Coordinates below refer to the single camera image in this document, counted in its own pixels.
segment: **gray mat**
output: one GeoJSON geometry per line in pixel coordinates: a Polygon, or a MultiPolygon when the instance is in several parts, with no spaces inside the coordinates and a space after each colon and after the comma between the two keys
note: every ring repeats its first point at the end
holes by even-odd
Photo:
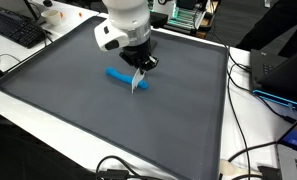
{"type": "Polygon", "coordinates": [[[147,90],[105,75],[133,75],[118,54],[101,52],[91,18],[0,79],[0,90],[87,130],[178,179],[218,176],[227,51],[153,32],[157,68],[147,90]]]}

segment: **floor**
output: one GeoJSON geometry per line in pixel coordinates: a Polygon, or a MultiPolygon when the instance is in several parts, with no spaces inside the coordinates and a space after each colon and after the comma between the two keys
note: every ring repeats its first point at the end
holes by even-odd
{"type": "MultiPolygon", "coordinates": [[[[235,46],[268,10],[264,7],[264,0],[222,0],[215,17],[215,34],[225,44],[235,46]]],[[[262,51],[278,54],[295,29],[296,27],[289,30],[262,51]]]]}

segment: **desk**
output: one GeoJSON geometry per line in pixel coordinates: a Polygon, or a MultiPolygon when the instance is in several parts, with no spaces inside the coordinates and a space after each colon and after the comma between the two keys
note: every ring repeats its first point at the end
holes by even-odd
{"type": "MultiPolygon", "coordinates": [[[[59,9],[66,17],[73,16],[79,12],[83,13],[82,19],[77,19],[76,17],[66,18],[61,26],[55,28],[45,26],[47,30],[54,34],[54,39],[59,38],[63,34],[67,33],[73,27],[78,26],[87,17],[98,14],[93,11],[72,7],[58,2],[53,3],[54,6],[51,8],[59,9]]],[[[157,31],[172,34],[174,36],[181,36],[203,43],[215,44],[209,41],[163,29],[159,29],[157,31]]],[[[0,37],[0,54],[9,53],[17,56],[21,60],[42,48],[43,43],[37,45],[33,49],[25,49],[5,38],[0,37]]],[[[239,63],[249,63],[249,52],[232,48],[231,53],[234,59],[239,63]]],[[[15,63],[16,62],[12,61],[11,59],[2,58],[0,60],[0,68],[5,70],[13,66],[15,63]]],[[[249,88],[249,77],[247,73],[235,68],[232,77],[236,83],[243,87],[249,88]]],[[[254,146],[276,140],[290,127],[289,124],[272,114],[261,102],[257,101],[247,93],[237,89],[233,85],[231,85],[231,95],[237,116],[240,120],[242,129],[244,130],[248,146],[254,146]]],[[[287,108],[278,105],[275,105],[274,108],[283,114],[288,113],[287,108]]],[[[0,114],[89,170],[94,170],[98,162],[103,157],[107,155],[116,155],[131,163],[134,167],[136,167],[138,173],[142,175],[151,175],[165,179],[172,178],[170,175],[162,172],[157,167],[154,167],[153,165],[121,149],[118,149],[87,132],[84,132],[70,124],[61,121],[60,119],[57,119],[1,92],[0,114]]],[[[237,151],[244,149],[241,135],[227,98],[225,102],[221,142],[222,159],[228,159],[237,151]]],[[[265,164],[276,167],[277,159],[275,154],[276,152],[274,147],[254,150],[250,153],[251,166],[255,168],[258,164],[265,164]]],[[[241,156],[240,158],[236,159],[235,162],[236,165],[246,167],[247,161],[245,156],[241,156]]],[[[106,163],[104,163],[104,167],[121,168],[122,166],[114,160],[108,160],[106,163]]]]}

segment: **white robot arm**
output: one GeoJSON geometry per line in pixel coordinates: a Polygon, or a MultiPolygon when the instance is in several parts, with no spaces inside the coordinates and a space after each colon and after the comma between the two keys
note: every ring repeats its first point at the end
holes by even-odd
{"type": "Polygon", "coordinates": [[[150,52],[150,11],[146,0],[103,0],[109,17],[95,28],[101,50],[123,48],[120,56],[143,75],[158,64],[150,52]]]}

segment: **blue foam block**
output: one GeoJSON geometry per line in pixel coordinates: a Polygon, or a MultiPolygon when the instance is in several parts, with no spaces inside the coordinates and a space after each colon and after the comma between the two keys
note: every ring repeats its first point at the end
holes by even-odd
{"type": "MultiPolygon", "coordinates": [[[[127,76],[127,75],[123,75],[123,74],[120,74],[116,69],[112,68],[112,67],[108,67],[106,69],[106,74],[109,75],[109,76],[112,76],[122,82],[125,82],[125,83],[128,83],[128,84],[131,84],[132,82],[132,77],[131,76],[127,76]]],[[[141,88],[141,89],[147,89],[148,88],[148,84],[144,81],[144,80],[141,80],[138,84],[138,87],[141,88]]]]}

